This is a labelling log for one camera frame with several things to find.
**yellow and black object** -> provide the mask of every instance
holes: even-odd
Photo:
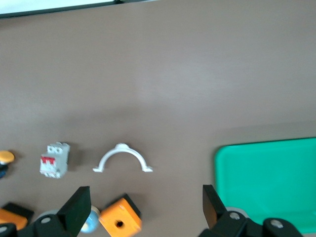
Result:
[[[142,229],[141,212],[127,194],[112,201],[99,221],[111,237],[131,237]]]
[[[29,224],[33,214],[33,211],[9,202],[0,209],[0,224],[13,223],[20,230]]]

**white curved object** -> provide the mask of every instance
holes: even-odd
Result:
[[[127,152],[132,154],[133,156],[135,156],[138,161],[140,162],[140,165],[142,166],[142,170],[144,172],[152,172],[153,168],[151,168],[150,166],[147,166],[145,159],[142,157],[141,154],[139,154],[137,151],[131,149],[128,145],[126,145],[125,143],[118,143],[114,149],[109,150],[101,159],[99,166],[93,168],[94,172],[103,172],[104,170],[104,166],[105,166],[105,162],[107,162],[107,160],[113,156],[114,154],[117,153],[121,153],[121,152]]]

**gray surface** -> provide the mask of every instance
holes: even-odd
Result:
[[[99,208],[130,194],[139,237],[194,237],[217,148],[315,136],[316,1],[161,0],[3,19],[0,79],[0,149],[17,155],[1,205],[39,215],[90,185]],[[72,145],[61,180],[39,172],[55,141]],[[154,172],[125,154],[92,172],[118,142]]]

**silver screw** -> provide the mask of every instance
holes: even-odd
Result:
[[[239,220],[240,216],[236,212],[231,212],[229,216],[234,220]]]
[[[40,221],[42,224],[50,222],[50,217],[46,217]]]
[[[2,226],[2,227],[0,227],[0,233],[5,232],[7,229],[8,229],[7,226]]]
[[[282,223],[278,220],[272,220],[271,225],[273,225],[274,227],[279,228],[279,229],[283,228]]]

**green tray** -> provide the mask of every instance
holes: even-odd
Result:
[[[275,217],[301,233],[316,232],[316,138],[222,147],[215,179],[224,205],[258,224]]]

